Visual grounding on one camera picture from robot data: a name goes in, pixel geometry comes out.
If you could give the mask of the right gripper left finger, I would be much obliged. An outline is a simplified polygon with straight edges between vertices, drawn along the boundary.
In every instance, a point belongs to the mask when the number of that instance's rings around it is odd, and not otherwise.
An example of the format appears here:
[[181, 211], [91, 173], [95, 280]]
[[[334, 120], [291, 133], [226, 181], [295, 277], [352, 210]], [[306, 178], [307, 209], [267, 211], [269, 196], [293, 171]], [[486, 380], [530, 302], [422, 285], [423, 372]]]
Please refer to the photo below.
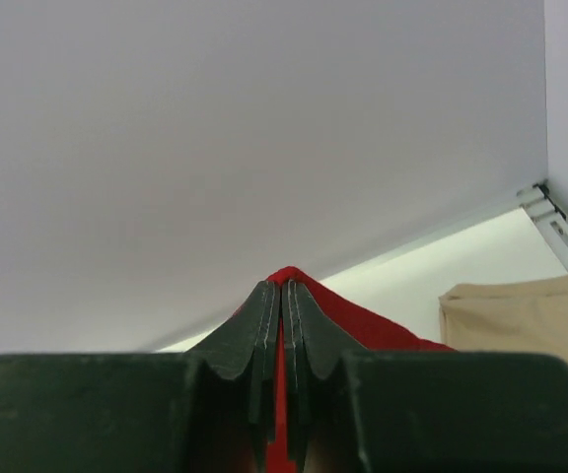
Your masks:
[[267, 446], [276, 436], [280, 294], [277, 284], [258, 283], [228, 320], [188, 350], [241, 390], [243, 421], [259, 472], [266, 470]]

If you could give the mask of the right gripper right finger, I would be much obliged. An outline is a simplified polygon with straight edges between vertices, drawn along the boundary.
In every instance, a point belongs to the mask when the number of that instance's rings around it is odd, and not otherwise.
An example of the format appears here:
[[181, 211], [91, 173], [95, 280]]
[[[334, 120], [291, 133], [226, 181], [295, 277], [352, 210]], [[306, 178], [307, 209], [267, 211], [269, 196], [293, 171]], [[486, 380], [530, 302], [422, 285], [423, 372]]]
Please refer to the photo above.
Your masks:
[[363, 345], [333, 322], [310, 289], [288, 281], [282, 290], [287, 402], [287, 454], [302, 472], [312, 435], [334, 418], [335, 373], [342, 353]]

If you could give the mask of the dark red t shirt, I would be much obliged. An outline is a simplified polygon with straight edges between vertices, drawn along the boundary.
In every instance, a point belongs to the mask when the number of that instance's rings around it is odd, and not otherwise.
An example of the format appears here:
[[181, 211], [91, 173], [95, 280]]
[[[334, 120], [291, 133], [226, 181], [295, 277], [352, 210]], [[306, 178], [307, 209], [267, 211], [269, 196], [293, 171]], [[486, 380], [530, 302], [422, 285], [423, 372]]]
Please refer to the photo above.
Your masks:
[[[271, 274], [267, 280], [279, 289], [289, 281], [304, 284], [323, 313], [367, 349], [426, 352], [451, 350], [445, 344], [421, 338], [406, 327], [350, 302], [297, 267], [284, 267]], [[276, 365], [276, 437], [266, 450], [268, 466], [278, 471], [290, 471], [293, 468], [287, 452], [285, 387], [283, 354], [279, 353]]]

